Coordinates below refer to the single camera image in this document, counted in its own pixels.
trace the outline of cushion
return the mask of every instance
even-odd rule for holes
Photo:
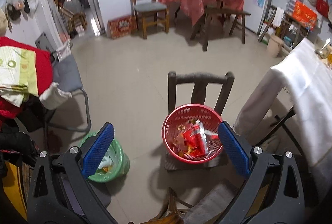
[[[166,8],[167,8],[167,5],[158,3],[158,2],[134,5],[134,9],[137,12],[162,11],[162,10],[165,10]]]
[[[83,87],[81,76],[74,56],[68,55],[61,62],[53,65],[53,81],[59,84],[58,88],[64,92],[73,92]]]

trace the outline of green trash bin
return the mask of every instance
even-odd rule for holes
[[[90,132],[88,133],[80,142],[79,147],[82,146],[82,144],[86,141],[87,138],[97,135],[97,132]],[[115,153],[116,153],[116,159],[113,159],[113,168],[105,173],[105,172],[99,172],[97,171],[94,175],[90,175],[89,179],[91,181],[97,182],[97,183],[106,183],[109,182],[119,176],[127,174],[130,168],[130,161],[128,156],[123,152],[123,149],[120,145],[120,143],[113,139],[110,147],[113,147]]]

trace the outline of hat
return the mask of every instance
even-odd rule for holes
[[[12,4],[7,4],[7,11],[12,20],[17,20],[21,16],[21,11],[16,10]]]

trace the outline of blue gripper pad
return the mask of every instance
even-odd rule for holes
[[[247,178],[250,174],[248,156],[225,123],[219,124],[218,136],[236,172]]]
[[[87,179],[90,175],[95,174],[113,139],[114,127],[111,123],[109,123],[102,130],[99,137],[83,158],[82,175],[85,179]]]

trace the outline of red bag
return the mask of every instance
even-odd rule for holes
[[[325,18],[328,18],[329,9],[330,9],[328,0],[326,0],[326,1],[324,1],[324,0],[317,0],[316,8],[317,8],[318,12],[321,15],[323,15]]]

